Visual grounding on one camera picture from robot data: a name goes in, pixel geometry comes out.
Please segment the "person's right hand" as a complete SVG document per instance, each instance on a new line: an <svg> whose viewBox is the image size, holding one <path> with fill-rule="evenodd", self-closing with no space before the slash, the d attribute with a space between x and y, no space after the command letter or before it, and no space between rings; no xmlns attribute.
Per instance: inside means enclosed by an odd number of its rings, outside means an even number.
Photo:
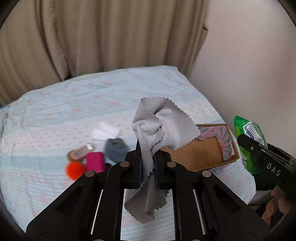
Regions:
<svg viewBox="0 0 296 241"><path fill-rule="evenodd" d="M276 186L272 192L271 192L271 196L273 197L273 199L271 199L271 201L268 202L268 204L266 205L266 210L263 213L262 219L268 224L270 225L271 223L271 219L274 216L274 214L276 213L276 207L278 207L278 210L283 214L283 215L287 215L288 212L290 211L290 209L293 206L294 201L292 199L290 199L285 193L282 194L278 200L278 205L276 205L276 197L278 195L278 190L279 187Z"/></svg>

